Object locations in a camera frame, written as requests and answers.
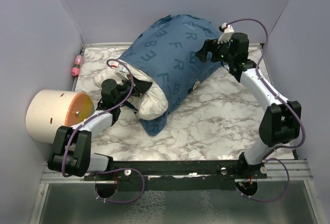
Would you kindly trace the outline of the white pillow with red logo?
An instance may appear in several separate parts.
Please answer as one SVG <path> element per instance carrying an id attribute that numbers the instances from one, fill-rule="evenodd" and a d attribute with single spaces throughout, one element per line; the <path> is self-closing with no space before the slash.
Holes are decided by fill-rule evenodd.
<path id="1" fill-rule="evenodd" d="M 159 85 L 146 73 L 127 64 L 132 75 L 138 80 L 151 82 L 151 87 L 140 97 L 133 97 L 132 104 L 138 109 L 139 116 L 144 120 L 154 120 L 165 113 L 168 109 L 168 100 Z M 101 88 L 101 84 L 106 79 L 114 79 L 121 82 L 121 77 L 116 75 L 116 70 L 106 67 L 94 78 L 94 85 Z"/>

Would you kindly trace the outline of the blue lettered pillowcase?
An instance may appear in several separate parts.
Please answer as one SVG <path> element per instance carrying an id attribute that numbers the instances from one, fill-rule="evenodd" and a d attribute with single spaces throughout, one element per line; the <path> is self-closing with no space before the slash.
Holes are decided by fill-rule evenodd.
<path id="1" fill-rule="evenodd" d="M 220 64 L 202 63 L 195 52 L 206 39 L 218 39 L 219 31 L 208 21 L 188 14 L 168 15 L 151 25 L 121 54 L 119 59 L 147 74 L 164 94 L 167 107 L 156 119 L 147 118 L 139 107 L 140 122 L 150 136 L 167 124 L 168 115 Z"/>

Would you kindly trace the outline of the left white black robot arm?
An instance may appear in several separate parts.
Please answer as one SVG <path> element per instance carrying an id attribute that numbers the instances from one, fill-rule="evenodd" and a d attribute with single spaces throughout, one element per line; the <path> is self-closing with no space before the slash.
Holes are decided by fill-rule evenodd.
<path id="1" fill-rule="evenodd" d="M 57 129 L 48 159 L 48 169 L 62 173 L 65 177 L 82 177 L 96 172 L 103 180 L 113 176 L 112 157 L 91 152 L 92 140 L 116 123 L 121 113 L 120 106 L 130 97 L 139 97 L 152 86 L 151 82 L 132 79 L 118 84 L 106 79 L 101 84 L 101 99 L 95 112 L 84 121 Z"/>

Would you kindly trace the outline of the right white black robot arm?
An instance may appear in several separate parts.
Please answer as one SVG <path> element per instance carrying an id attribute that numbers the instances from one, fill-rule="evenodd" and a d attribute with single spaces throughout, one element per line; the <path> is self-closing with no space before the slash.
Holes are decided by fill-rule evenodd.
<path id="1" fill-rule="evenodd" d="M 238 159 L 237 173 L 249 178 L 277 147 L 284 147 L 300 134 L 301 105 L 280 94 L 248 58 L 249 39 L 244 33 L 231 34 L 228 41 L 205 40 L 196 57 L 203 63 L 211 54 L 212 62 L 226 63 L 229 73 L 245 86 L 261 105 L 264 115 L 259 125 L 259 137 Z"/>

